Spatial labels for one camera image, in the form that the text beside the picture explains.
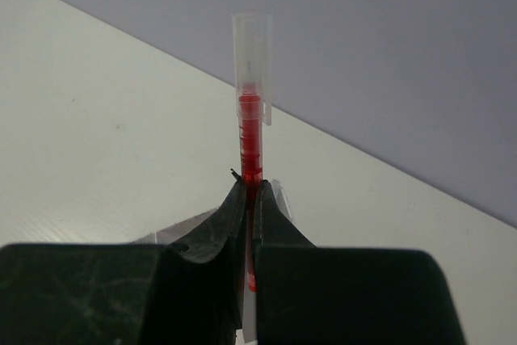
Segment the purple-gray wall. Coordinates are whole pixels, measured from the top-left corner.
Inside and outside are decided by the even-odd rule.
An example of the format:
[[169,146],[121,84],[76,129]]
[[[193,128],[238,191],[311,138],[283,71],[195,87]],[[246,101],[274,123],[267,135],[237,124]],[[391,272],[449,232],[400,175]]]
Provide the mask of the purple-gray wall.
[[278,107],[517,225],[517,0],[64,1],[228,82],[270,11]]

